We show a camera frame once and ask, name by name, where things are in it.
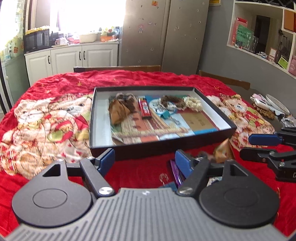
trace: white cabinet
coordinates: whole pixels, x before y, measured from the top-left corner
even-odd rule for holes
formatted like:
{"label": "white cabinet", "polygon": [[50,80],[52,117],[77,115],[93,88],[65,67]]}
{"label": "white cabinet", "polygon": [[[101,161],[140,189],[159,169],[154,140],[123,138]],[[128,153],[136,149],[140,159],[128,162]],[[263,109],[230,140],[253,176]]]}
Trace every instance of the white cabinet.
{"label": "white cabinet", "polygon": [[73,72],[75,66],[82,66],[81,46],[51,50],[53,74]]}
{"label": "white cabinet", "polygon": [[118,43],[64,46],[26,54],[30,85],[37,80],[73,72],[75,66],[117,66]]}
{"label": "white cabinet", "polygon": [[53,75],[50,50],[27,55],[26,65],[31,86],[37,80]]}
{"label": "white cabinet", "polygon": [[117,66],[118,45],[82,46],[83,67]]}

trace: chair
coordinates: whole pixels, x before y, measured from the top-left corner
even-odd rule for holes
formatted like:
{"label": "chair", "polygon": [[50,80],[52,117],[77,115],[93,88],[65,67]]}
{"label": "chair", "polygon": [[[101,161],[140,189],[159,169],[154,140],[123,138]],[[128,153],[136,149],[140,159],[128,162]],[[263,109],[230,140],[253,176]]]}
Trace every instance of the chair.
{"label": "chair", "polygon": [[245,81],[241,81],[241,80],[234,80],[234,79],[222,77],[222,76],[215,75],[215,74],[209,74],[209,73],[201,71],[201,70],[198,72],[198,74],[203,77],[211,77],[213,79],[220,80],[222,83],[224,83],[226,85],[234,85],[234,86],[242,87],[245,90],[249,90],[250,86],[251,86],[251,84],[249,82],[245,82]]}
{"label": "chair", "polygon": [[129,71],[143,71],[156,72],[161,71],[160,65],[143,65],[143,66],[108,66],[108,67],[74,67],[74,73],[81,73],[92,70],[129,70]]}

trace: black tray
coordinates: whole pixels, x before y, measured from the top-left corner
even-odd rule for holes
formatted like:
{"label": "black tray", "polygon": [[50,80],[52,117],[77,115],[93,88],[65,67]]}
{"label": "black tray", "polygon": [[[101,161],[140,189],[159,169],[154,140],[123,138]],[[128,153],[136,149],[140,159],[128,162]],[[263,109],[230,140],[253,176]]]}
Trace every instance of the black tray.
{"label": "black tray", "polygon": [[[133,93],[134,95],[189,95],[200,97],[204,111],[220,129],[216,132],[180,137],[155,142],[145,142],[130,145],[113,145],[111,138],[110,117],[108,111],[109,97],[117,93]],[[175,152],[177,149],[193,149],[230,138],[236,130],[236,125],[206,96],[194,87],[178,86],[123,86],[96,87],[91,105],[91,122],[89,145],[94,157],[98,157],[106,149],[113,148],[116,160],[143,158],[154,155]]]}

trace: gray ribbed surface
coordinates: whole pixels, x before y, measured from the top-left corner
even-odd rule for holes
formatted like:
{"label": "gray ribbed surface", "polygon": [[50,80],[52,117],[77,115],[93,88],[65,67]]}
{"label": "gray ribbed surface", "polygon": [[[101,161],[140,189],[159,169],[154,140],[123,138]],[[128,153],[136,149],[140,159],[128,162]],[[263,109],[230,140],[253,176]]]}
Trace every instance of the gray ribbed surface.
{"label": "gray ribbed surface", "polygon": [[79,221],[56,229],[21,225],[9,241],[272,241],[285,240],[272,225],[240,230],[211,220],[193,198],[179,197],[170,188],[127,189],[99,198]]}

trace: black microwave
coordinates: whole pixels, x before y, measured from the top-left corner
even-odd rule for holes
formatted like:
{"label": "black microwave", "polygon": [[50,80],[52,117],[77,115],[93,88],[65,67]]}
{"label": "black microwave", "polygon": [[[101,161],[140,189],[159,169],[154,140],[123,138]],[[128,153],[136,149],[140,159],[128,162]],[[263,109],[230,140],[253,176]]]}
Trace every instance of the black microwave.
{"label": "black microwave", "polygon": [[24,52],[29,53],[50,48],[49,29],[39,30],[24,36]]}

